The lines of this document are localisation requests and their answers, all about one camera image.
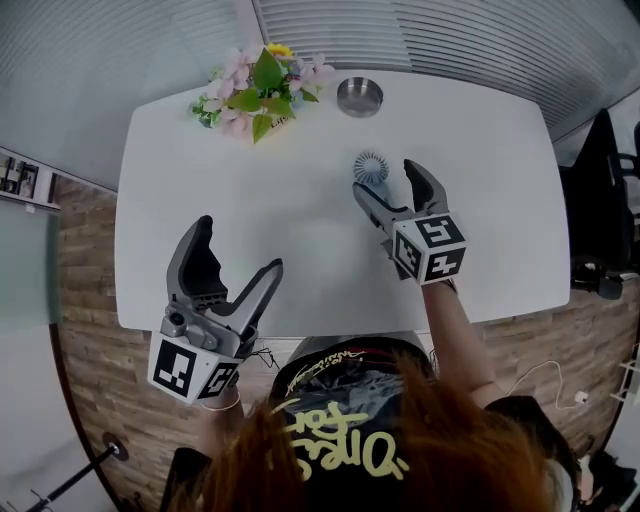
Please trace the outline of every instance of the white cable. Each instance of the white cable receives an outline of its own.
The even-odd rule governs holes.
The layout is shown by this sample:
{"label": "white cable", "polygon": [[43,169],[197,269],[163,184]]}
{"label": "white cable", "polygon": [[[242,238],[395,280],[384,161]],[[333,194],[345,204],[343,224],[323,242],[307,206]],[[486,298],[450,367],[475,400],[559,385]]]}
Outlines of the white cable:
{"label": "white cable", "polygon": [[520,383],[524,379],[526,379],[532,371],[537,370],[538,368],[542,368],[544,365],[549,364],[549,363],[553,363],[558,367],[558,374],[560,375],[560,386],[558,387],[558,393],[556,394],[556,409],[558,409],[559,411],[566,411],[566,410],[575,409],[576,407],[580,407],[581,405],[584,405],[584,404],[576,404],[576,405],[571,405],[569,407],[560,407],[558,405],[558,402],[560,400],[560,394],[562,393],[562,386],[563,386],[564,382],[562,380],[562,368],[560,368],[560,363],[558,363],[558,361],[554,361],[552,359],[549,359],[548,361],[545,361],[544,363],[540,363],[539,365],[536,365],[533,368],[530,368],[527,371],[527,373],[525,373],[522,377],[520,377],[518,379],[518,381],[513,385],[513,387],[511,388],[511,391],[509,391],[507,393],[507,396],[511,396],[511,393],[513,393],[516,390],[516,388],[520,385]]}

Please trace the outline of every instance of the cable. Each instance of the cable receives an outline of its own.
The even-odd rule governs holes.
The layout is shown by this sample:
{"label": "cable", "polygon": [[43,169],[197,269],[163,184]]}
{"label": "cable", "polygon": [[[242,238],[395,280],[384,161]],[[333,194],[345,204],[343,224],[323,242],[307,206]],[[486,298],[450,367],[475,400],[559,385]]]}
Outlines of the cable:
{"label": "cable", "polygon": [[[263,355],[268,355],[271,358],[271,362],[267,361],[263,357]],[[267,368],[273,368],[275,366],[278,369],[278,371],[280,371],[280,365],[276,361],[275,357],[273,357],[273,352],[271,352],[270,348],[265,347],[265,348],[261,348],[260,350],[256,350],[255,352],[251,352],[251,354],[249,354],[247,359],[249,359],[249,357],[251,356],[258,356],[260,359],[262,359],[262,362],[267,365]]]}
{"label": "cable", "polygon": [[560,363],[558,363],[558,361],[554,361],[553,359],[549,359],[544,363],[540,363],[539,365],[536,365],[533,368],[530,368],[527,371],[527,373],[525,373],[522,377],[520,377],[517,380],[517,382],[513,385],[511,390],[507,393],[507,396],[511,396],[511,393],[513,393],[516,390],[516,388],[520,385],[520,383],[524,379],[526,379],[532,371],[537,370],[538,368],[542,368],[544,365],[549,363],[555,364],[558,367],[558,374],[560,375],[560,386],[558,387],[558,393],[556,394],[556,409],[558,409],[559,411],[567,411],[569,409],[575,409],[577,407],[580,407],[581,405],[584,405],[584,404],[576,404],[576,405],[571,405],[569,407],[560,407],[558,405],[558,402],[560,401],[560,394],[562,393],[562,386],[564,385],[564,381],[562,380],[562,368],[560,368]]}

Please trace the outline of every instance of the wrist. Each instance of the wrist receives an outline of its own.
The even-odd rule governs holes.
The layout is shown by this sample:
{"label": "wrist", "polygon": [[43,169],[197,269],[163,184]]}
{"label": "wrist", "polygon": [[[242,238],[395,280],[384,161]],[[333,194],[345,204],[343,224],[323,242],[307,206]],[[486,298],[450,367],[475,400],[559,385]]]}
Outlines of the wrist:
{"label": "wrist", "polygon": [[449,288],[450,290],[453,290],[456,295],[458,294],[458,289],[456,288],[456,285],[453,282],[453,279],[446,279],[444,281],[437,281],[435,283],[428,283],[428,284],[422,285],[422,291],[425,293],[427,291],[431,292],[432,290],[441,290],[445,288]]}
{"label": "wrist", "polygon": [[231,408],[234,404],[239,403],[239,398],[240,392],[234,384],[233,386],[227,386],[218,396],[203,400],[200,405],[209,410]]}

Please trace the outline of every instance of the black chair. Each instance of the black chair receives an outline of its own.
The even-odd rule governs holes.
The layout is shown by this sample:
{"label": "black chair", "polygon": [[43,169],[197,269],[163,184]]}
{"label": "black chair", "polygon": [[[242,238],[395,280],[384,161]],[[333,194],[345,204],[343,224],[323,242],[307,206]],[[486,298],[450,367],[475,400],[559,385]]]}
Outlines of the black chair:
{"label": "black chair", "polygon": [[635,156],[618,153],[611,118],[601,110],[573,166],[560,168],[572,288],[617,299],[621,274],[637,270],[640,250],[634,250],[634,217],[624,176],[640,177],[639,169]]}

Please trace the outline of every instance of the fiducial marker cube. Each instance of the fiducial marker cube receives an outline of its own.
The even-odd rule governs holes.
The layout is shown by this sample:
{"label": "fiducial marker cube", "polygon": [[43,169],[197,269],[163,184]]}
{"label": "fiducial marker cube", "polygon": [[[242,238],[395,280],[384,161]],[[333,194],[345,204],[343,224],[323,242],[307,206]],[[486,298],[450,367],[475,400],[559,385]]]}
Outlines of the fiducial marker cube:
{"label": "fiducial marker cube", "polygon": [[185,336],[171,338],[153,331],[147,380],[178,400],[195,404],[222,393],[240,363],[242,359],[194,347]]}
{"label": "fiducial marker cube", "polygon": [[460,272],[467,240],[449,213],[396,222],[393,259],[418,284],[435,283]]}

